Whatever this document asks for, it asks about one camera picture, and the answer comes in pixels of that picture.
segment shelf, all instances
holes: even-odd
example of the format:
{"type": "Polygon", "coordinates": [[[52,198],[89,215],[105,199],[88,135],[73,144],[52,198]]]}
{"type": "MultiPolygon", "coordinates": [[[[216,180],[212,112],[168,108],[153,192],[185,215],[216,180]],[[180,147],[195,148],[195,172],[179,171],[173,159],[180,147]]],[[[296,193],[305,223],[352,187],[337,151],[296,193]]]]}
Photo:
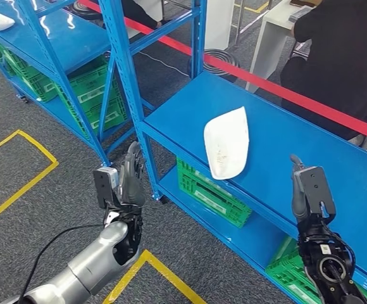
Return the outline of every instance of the shelf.
{"type": "Polygon", "coordinates": [[[241,106],[245,107],[250,134],[247,164],[233,180],[217,183],[296,237],[290,154],[306,165],[324,167],[337,212],[331,228],[355,251],[354,279],[367,288],[367,152],[208,72],[157,108],[140,127],[210,177],[204,127],[241,106]]]}
{"type": "Polygon", "coordinates": [[[54,11],[57,11],[60,8],[64,8],[64,6],[73,4],[74,2],[75,0],[57,0],[56,2],[54,3],[48,3],[48,0],[46,0],[46,2],[44,3],[43,6],[38,7],[37,9],[35,9],[35,11],[37,14],[37,16],[39,18],[42,16],[51,14],[54,11]]]}
{"type": "MultiPolygon", "coordinates": [[[[33,3],[36,10],[48,4],[44,0],[33,0],[33,3]]],[[[33,31],[19,12],[17,1],[0,0],[0,13],[15,21],[14,26],[0,32],[0,43],[53,80],[57,79],[50,71],[49,63],[37,44],[33,31]]],[[[106,30],[63,9],[40,18],[40,24],[66,73],[74,71],[110,48],[106,30]]]]}
{"type": "Polygon", "coordinates": [[[236,252],[253,268],[270,279],[294,301],[295,297],[277,285],[265,273],[269,264],[283,242],[286,234],[280,229],[252,212],[244,227],[239,229],[217,215],[202,203],[179,189],[177,167],[172,168],[159,181],[163,192],[180,208],[190,214],[221,242],[236,252]]]}
{"type": "Polygon", "coordinates": [[[11,77],[8,80],[20,91],[24,92],[26,96],[33,99],[36,104],[45,109],[61,124],[66,126],[68,130],[70,130],[87,145],[94,148],[91,143],[84,136],[79,126],[75,121],[75,119],[73,119],[67,106],[65,106],[65,104],[60,99],[60,97],[57,96],[56,98],[54,98],[48,103],[42,103],[41,101],[37,101],[36,96],[20,79],[17,77],[11,77]]]}

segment yellow floor tape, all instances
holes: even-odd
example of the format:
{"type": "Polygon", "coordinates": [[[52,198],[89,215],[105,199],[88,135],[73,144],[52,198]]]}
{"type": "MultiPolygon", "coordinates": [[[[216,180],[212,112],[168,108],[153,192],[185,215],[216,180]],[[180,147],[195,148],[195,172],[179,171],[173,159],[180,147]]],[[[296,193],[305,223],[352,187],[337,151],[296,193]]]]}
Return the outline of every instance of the yellow floor tape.
{"type": "MultiPolygon", "coordinates": [[[[263,11],[263,9],[265,9],[267,6],[268,6],[268,3],[269,2],[263,3],[263,5],[260,6],[257,9],[253,9],[253,8],[248,8],[248,7],[245,7],[244,9],[245,10],[247,10],[247,11],[251,11],[253,13],[258,13],[258,14],[260,14],[261,11],[263,11]]],[[[237,8],[241,8],[242,7],[239,4],[236,4],[236,3],[235,3],[234,6],[236,6],[237,8]]]]}
{"type": "Polygon", "coordinates": [[[190,287],[187,286],[174,273],[168,269],[165,265],[162,264],[148,250],[144,250],[136,263],[125,274],[111,293],[107,295],[104,301],[104,304],[110,304],[115,302],[116,299],[117,299],[130,281],[131,281],[131,279],[133,279],[133,277],[134,277],[145,262],[148,262],[150,265],[154,267],[160,274],[163,275],[165,279],[170,281],[177,290],[188,298],[190,301],[195,304],[206,304],[206,302],[205,302],[202,298],[197,295],[190,287]]]}
{"type": "Polygon", "coordinates": [[[0,147],[5,143],[8,142],[9,140],[15,137],[16,135],[20,135],[26,138],[27,141],[35,145],[37,149],[40,150],[42,153],[45,155],[47,158],[48,158],[51,163],[43,170],[42,172],[40,172],[37,176],[33,178],[27,184],[23,186],[20,190],[17,191],[15,194],[11,196],[10,198],[7,199],[5,202],[2,203],[0,205],[0,214],[5,211],[6,208],[9,207],[11,205],[13,202],[16,201],[17,198],[20,198],[20,196],[24,195],[25,192],[27,190],[30,189],[31,187],[33,187],[39,181],[42,180],[44,178],[45,175],[48,175],[49,172],[51,170],[54,169],[55,167],[58,166],[58,161],[55,159],[51,153],[48,152],[46,148],[43,147],[42,144],[37,142],[36,139],[33,139],[33,137],[30,136],[29,134],[27,134],[22,130],[16,130],[13,132],[12,134],[8,136],[7,138],[2,140],[0,142],[0,147]]]}

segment red rope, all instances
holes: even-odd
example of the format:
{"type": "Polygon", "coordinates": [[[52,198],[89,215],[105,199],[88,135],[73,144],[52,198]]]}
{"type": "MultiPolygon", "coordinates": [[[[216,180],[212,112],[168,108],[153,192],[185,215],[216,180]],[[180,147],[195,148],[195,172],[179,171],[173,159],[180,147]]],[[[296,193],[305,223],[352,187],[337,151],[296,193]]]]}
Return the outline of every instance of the red rope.
{"type": "MultiPolygon", "coordinates": [[[[91,2],[90,0],[79,0],[79,3],[83,4],[85,6],[88,6],[88,8],[91,8],[91,10],[100,12],[100,8],[99,5],[96,3],[91,2]]],[[[146,27],[144,25],[142,25],[140,23],[133,21],[128,18],[125,17],[125,23],[128,27],[131,27],[132,29],[138,30],[139,32],[142,32],[144,34],[150,34],[153,32],[153,30],[146,27]]],[[[168,46],[170,46],[171,48],[178,50],[180,52],[187,54],[187,55],[191,55],[192,54],[192,48],[190,46],[187,46],[186,44],[176,41],[174,39],[168,37],[168,36],[163,36],[159,41],[162,42],[164,44],[166,44],[168,46]]],[[[343,125],[345,127],[348,127],[362,134],[365,134],[367,136],[367,123],[362,122],[361,120],[351,117],[349,115],[347,115],[345,113],[342,113],[337,110],[334,110],[333,108],[331,108],[329,106],[325,106],[322,103],[319,103],[317,101],[307,98],[306,96],[303,96],[294,91],[291,91],[289,89],[286,89],[284,87],[282,87],[278,84],[275,84],[273,82],[270,82],[269,80],[263,79],[257,75],[251,74],[247,71],[245,71],[241,68],[238,68],[236,66],[232,66],[230,63],[227,63],[217,58],[214,58],[210,55],[205,55],[205,62],[208,63],[210,65],[213,65],[214,67],[220,68],[221,70],[224,70],[227,73],[230,73],[232,75],[239,77],[239,79],[242,79],[247,82],[250,82],[254,86],[260,87],[261,89],[264,89],[266,91],[288,99],[288,101],[291,101],[293,103],[295,103],[299,106],[302,106],[303,108],[306,108],[307,110],[313,111],[317,114],[322,115],[323,117],[333,120],[334,122],[337,122],[340,125],[343,125]]]]}

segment black clothing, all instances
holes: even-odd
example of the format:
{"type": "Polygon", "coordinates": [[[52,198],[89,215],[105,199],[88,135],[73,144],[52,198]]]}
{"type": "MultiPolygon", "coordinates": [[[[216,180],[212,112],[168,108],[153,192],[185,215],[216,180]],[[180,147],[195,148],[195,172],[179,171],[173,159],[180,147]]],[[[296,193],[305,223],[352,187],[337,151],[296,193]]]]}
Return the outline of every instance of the black clothing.
{"type": "Polygon", "coordinates": [[[125,17],[134,20],[150,29],[156,29],[157,22],[146,13],[142,7],[134,0],[122,0],[123,13],[125,17]]]}
{"type": "MultiPolygon", "coordinates": [[[[367,122],[367,0],[323,0],[297,20],[294,37],[311,39],[310,53],[289,60],[282,86],[367,122]]],[[[282,107],[345,139],[356,135],[289,101],[282,107]]]]}

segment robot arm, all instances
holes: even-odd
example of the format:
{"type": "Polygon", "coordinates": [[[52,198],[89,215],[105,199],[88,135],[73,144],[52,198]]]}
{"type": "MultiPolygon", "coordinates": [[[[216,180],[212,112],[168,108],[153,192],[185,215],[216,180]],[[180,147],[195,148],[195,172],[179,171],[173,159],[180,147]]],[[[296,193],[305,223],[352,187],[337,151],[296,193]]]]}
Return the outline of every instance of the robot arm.
{"type": "Polygon", "coordinates": [[[294,155],[291,159],[294,163],[292,211],[297,220],[299,254],[306,274],[323,304],[367,304],[352,280],[353,251],[327,226],[336,211],[324,170],[304,167],[294,155]]]}
{"type": "Polygon", "coordinates": [[[109,167],[94,171],[99,205],[106,209],[105,228],[61,273],[23,299],[17,296],[1,304],[81,304],[130,268],[140,254],[141,207],[145,201],[140,184],[141,159],[140,144],[133,142],[120,175],[109,167]]]}

